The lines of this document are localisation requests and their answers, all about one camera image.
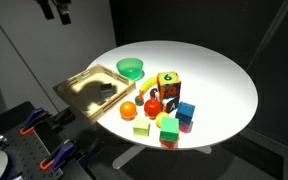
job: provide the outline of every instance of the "orange ball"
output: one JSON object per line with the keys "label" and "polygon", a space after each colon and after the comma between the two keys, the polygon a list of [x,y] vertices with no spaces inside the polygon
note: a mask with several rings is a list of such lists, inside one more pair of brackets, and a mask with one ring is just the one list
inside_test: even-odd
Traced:
{"label": "orange ball", "polygon": [[137,114],[136,105],[131,101],[123,102],[120,106],[120,113],[124,120],[132,120]]}

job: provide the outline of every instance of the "green block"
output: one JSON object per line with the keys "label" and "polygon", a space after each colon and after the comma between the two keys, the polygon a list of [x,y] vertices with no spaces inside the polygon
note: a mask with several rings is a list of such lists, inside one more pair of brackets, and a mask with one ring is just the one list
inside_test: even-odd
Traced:
{"label": "green block", "polygon": [[176,142],[179,133],[179,120],[177,118],[162,118],[160,140]]}
{"label": "green block", "polygon": [[135,117],[133,126],[134,136],[148,136],[150,132],[150,123],[148,117]]}

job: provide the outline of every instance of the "black number 6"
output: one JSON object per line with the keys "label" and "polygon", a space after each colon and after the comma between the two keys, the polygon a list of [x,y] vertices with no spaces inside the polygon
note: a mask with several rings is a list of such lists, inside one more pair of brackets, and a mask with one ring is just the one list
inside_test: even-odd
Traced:
{"label": "black number 6", "polygon": [[164,76],[164,80],[170,81],[170,80],[172,80],[172,77],[169,76],[168,74],[166,74],[166,76]]}

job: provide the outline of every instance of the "table leg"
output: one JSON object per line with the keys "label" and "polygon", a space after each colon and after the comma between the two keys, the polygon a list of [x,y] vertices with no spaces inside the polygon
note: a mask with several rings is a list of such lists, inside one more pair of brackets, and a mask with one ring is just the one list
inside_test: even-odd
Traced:
{"label": "table leg", "polygon": [[134,156],[136,156],[138,153],[140,153],[145,146],[141,145],[133,145],[131,148],[129,148],[127,151],[125,151],[122,155],[120,155],[118,158],[116,158],[113,161],[113,168],[119,169],[124,164],[126,164],[128,161],[130,161]]}
{"label": "table leg", "polygon": [[211,154],[211,152],[212,152],[211,146],[199,147],[199,148],[195,148],[195,150],[203,152],[205,154]]}

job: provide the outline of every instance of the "number block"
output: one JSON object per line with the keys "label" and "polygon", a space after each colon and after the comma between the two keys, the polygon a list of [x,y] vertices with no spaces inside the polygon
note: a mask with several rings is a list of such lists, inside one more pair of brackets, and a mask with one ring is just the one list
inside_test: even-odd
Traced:
{"label": "number block", "polygon": [[181,81],[176,72],[163,72],[157,75],[160,100],[180,95]]}
{"label": "number block", "polygon": [[180,102],[180,96],[163,99],[162,101],[163,112],[171,113],[173,110],[178,108],[179,102]]}

